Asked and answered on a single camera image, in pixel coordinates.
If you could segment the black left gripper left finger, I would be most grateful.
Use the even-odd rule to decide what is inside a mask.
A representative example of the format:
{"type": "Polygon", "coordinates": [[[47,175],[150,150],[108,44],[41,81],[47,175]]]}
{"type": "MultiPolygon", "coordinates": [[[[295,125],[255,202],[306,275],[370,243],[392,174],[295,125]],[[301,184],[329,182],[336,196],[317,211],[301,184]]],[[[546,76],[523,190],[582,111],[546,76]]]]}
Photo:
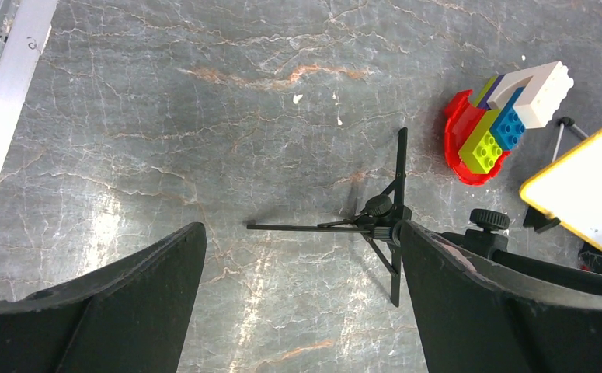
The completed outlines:
{"type": "Polygon", "coordinates": [[[174,372],[207,249],[194,222],[136,253],[0,301],[0,372],[174,372]]]}

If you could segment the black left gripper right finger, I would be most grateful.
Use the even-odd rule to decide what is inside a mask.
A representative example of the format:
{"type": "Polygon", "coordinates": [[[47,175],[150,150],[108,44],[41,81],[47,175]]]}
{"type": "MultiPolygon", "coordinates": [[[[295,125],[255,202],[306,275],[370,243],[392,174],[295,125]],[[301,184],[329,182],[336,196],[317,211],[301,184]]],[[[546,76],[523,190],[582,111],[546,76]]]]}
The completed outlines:
{"type": "Polygon", "coordinates": [[[602,275],[469,252],[412,221],[401,252],[431,372],[602,372],[602,275]]]}

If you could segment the yellow framed whiteboard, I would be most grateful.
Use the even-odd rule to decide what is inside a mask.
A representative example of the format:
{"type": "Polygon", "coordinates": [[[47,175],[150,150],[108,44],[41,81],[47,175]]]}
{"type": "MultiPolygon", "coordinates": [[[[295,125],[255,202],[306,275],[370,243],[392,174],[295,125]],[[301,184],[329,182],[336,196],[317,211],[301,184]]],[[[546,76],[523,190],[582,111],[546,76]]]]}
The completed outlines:
{"type": "Polygon", "coordinates": [[[536,233],[561,225],[602,253],[602,128],[588,135],[571,117],[557,125],[582,141],[563,155],[554,151],[551,163],[523,183],[523,225],[536,233]]]}

